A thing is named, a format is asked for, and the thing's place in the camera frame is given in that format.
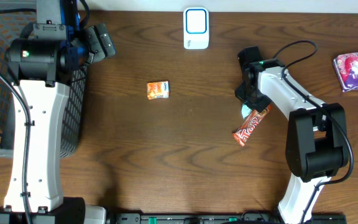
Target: pink package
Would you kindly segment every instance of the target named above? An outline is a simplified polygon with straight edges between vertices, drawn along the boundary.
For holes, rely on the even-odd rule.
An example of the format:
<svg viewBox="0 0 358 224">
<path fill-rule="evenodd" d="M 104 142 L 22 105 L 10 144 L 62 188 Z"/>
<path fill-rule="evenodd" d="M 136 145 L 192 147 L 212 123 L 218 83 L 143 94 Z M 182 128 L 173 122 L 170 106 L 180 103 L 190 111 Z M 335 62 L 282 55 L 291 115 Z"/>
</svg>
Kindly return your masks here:
<svg viewBox="0 0 358 224">
<path fill-rule="evenodd" d="M 342 91 L 358 90 L 358 53 L 343 54 L 334 59 Z"/>
</svg>

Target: orange candy bar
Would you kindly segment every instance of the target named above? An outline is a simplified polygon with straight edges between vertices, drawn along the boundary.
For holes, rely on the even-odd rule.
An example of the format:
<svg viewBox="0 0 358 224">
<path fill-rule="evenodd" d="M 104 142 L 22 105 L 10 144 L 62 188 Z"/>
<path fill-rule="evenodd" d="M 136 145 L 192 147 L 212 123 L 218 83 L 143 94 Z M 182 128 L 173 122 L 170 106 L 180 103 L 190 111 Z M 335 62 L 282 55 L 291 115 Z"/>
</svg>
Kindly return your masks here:
<svg viewBox="0 0 358 224">
<path fill-rule="evenodd" d="M 169 98 L 168 81 L 148 83 L 147 98 L 149 100 L 153 100 L 157 98 Z"/>
<path fill-rule="evenodd" d="M 245 146 L 249 136 L 252 134 L 256 126 L 271 110 L 272 110 L 272 105 L 268 105 L 266 109 L 264 109 L 260 113 L 258 113 L 257 110 L 252 110 L 251 114 L 248 115 L 244 124 L 242 124 L 242 126 L 235 133 L 233 133 L 234 139 L 241 146 Z"/>
</svg>

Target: wooden table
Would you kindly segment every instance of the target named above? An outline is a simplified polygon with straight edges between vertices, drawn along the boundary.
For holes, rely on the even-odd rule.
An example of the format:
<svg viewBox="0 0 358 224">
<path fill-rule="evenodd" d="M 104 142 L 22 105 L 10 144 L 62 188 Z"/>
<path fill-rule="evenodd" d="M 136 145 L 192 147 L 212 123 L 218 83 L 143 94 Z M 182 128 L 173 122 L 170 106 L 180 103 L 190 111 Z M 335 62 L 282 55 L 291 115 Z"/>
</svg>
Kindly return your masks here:
<svg viewBox="0 0 358 224">
<path fill-rule="evenodd" d="M 287 120 L 274 106 L 246 147 L 233 139 L 243 122 L 234 96 L 237 53 L 259 45 L 270 58 L 310 39 L 318 53 L 290 72 L 310 93 L 344 107 L 356 158 L 352 177 L 325 187 L 314 211 L 344 212 L 358 223 L 358 91 L 343 93 L 332 65 L 337 55 L 358 52 L 358 15 L 213 12 L 206 50 L 183 48 L 180 12 L 92 12 L 88 24 L 98 22 L 117 55 L 89 68 L 81 140 L 61 162 L 66 196 L 145 213 L 273 209 L 290 178 Z M 311 50 L 296 45 L 279 59 L 289 63 Z M 146 83 L 159 80 L 170 82 L 170 98 L 150 101 Z M 0 159 L 0 206 L 11 166 Z"/>
</svg>

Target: black cable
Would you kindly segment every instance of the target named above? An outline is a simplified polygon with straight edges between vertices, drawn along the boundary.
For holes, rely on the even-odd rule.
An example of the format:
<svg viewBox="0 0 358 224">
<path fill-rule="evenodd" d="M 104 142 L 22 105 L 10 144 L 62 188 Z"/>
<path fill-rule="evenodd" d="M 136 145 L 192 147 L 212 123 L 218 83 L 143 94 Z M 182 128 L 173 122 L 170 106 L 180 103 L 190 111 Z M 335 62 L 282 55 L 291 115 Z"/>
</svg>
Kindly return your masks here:
<svg viewBox="0 0 358 224">
<path fill-rule="evenodd" d="M 7 73 L 9 74 L 10 78 L 12 79 L 12 82 L 14 85 L 18 85 L 19 81 L 18 79 L 15 77 L 15 75 L 13 74 L 12 70 L 10 68 L 7 69 Z"/>
<path fill-rule="evenodd" d="M 84 73 L 84 77 L 77 78 L 76 80 L 72 81 L 70 84 L 73 84 L 74 82 L 78 82 L 81 80 L 86 80 L 88 78 L 88 73 L 86 72 L 85 68 L 80 68 L 81 72 Z"/>
<path fill-rule="evenodd" d="M 31 128 L 31 119 L 30 111 L 27 105 L 24 103 L 23 98 L 18 94 L 18 92 L 13 88 L 9 81 L 0 74 L 0 80 L 12 91 L 12 94 L 17 98 L 21 106 L 23 107 L 23 112 L 25 116 L 25 138 L 24 138 L 24 153 L 23 153 L 23 171 L 22 171 L 22 193 L 24 203 L 24 213 L 27 219 L 28 224 L 32 224 L 29 208 L 29 192 L 27 191 L 27 165 L 29 161 L 29 145 L 30 145 L 30 128 Z"/>
<path fill-rule="evenodd" d="M 302 93 L 299 89 L 297 89 L 290 81 L 288 81 L 287 79 L 287 74 L 285 74 L 285 70 L 295 64 L 295 63 L 298 63 L 300 61 L 303 61 L 305 59 L 308 59 L 310 58 L 311 56 L 313 56 L 317 50 L 318 50 L 318 47 L 317 45 L 313 42 L 313 41 L 310 41 L 310 40 L 299 40 L 299 41 L 296 41 L 294 43 L 291 43 L 291 44 L 288 44 L 286 46 L 284 46 L 283 48 L 281 48 L 275 55 L 274 55 L 274 58 L 284 49 L 286 49 L 287 47 L 291 46 L 291 45 L 294 45 L 294 44 L 299 44 L 299 43 L 309 43 L 311 45 L 314 46 L 314 52 L 309 54 L 308 56 L 305 56 L 301 59 L 298 59 L 298 60 L 295 60 L 294 62 L 291 62 L 289 63 L 288 65 L 286 65 L 281 74 L 282 74 L 282 78 L 285 80 L 285 82 L 291 87 L 293 88 L 300 96 L 302 96 L 307 102 L 309 102 L 310 104 L 312 104 L 313 106 L 315 106 L 317 109 L 319 109 L 322 114 L 324 114 L 326 116 L 326 119 L 327 120 L 330 120 L 332 122 L 332 124 L 339 130 L 339 132 L 341 133 L 341 136 L 343 138 L 343 140 L 345 141 L 346 143 L 346 147 L 347 147 L 347 150 L 349 152 L 349 169 L 347 170 L 347 173 L 340 179 L 337 179 L 337 180 L 330 180 L 330 181 L 326 181 L 326 182 L 320 182 L 318 184 L 316 184 L 316 186 L 314 187 L 314 190 L 313 190 L 313 193 L 311 194 L 311 197 L 306 205 L 306 208 L 305 210 L 303 211 L 303 214 L 302 214 L 302 218 L 301 218 L 301 222 L 300 223 L 303 223 L 304 220 L 305 220 L 305 216 L 306 216 L 306 213 L 307 211 L 309 210 L 310 206 L 311 206 L 311 203 L 313 202 L 314 200 L 314 197 L 316 196 L 316 193 L 317 191 L 319 190 L 319 188 L 322 186 L 322 185 L 329 185 L 329 184 L 338 184 L 338 183 L 341 183 L 341 182 L 344 182 L 346 179 L 348 179 L 350 177 L 350 175 L 352 174 L 352 171 L 353 171 L 353 166 L 354 166 L 354 157 L 353 157 L 353 150 L 352 150 L 352 146 L 349 142 L 349 139 L 347 138 L 346 136 L 346 133 L 344 132 L 344 130 L 341 128 L 341 126 L 339 125 L 339 123 L 328 113 L 328 111 L 326 111 L 323 107 L 321 107 L 319 104 L 315 103 L 313 100 L 310 99 L 310 95 L 306 96 L 304 93 Z"/>
<path fill-rule="evenodd" d="M 262 220 L 264 222 L 266 222 L 265 218 L 262 216 L 262 214 L 256 210 L 248 210 L 248 211 L 245 211 L 242 215 L 241 215 L 241 220 L 245 220 L 245 215 L 250 213 L 250 212 L 254 212 L 254 213 L 258 213 L 260 215 L 260 217 L 262 218 Z"/>
<path fill-rule="evenodd" d="M 86 27 L 86 24 L 88 23 L 88 20 L 90 19 L 90 8 L 88 7 L 88 4 L 85 2 L 85 0 L 80 0 L 82 5 L 85 8 L 86 16 L 85 18 L 80 22 L 80 29 L 84 29 Z"/>
<path fill-rule="evenodd" d="M 20 38 L 28 39 L 31 35 L 31 32 L 34 30 L 35 22 L 29 22 L 20 32 Z"/>
<path fill-rule="evenodd" d="M 13 12 L 37 12 L 35 9 L 3 9 L 0 10 L 0 14 L 13 13 Z"/>
</svg>

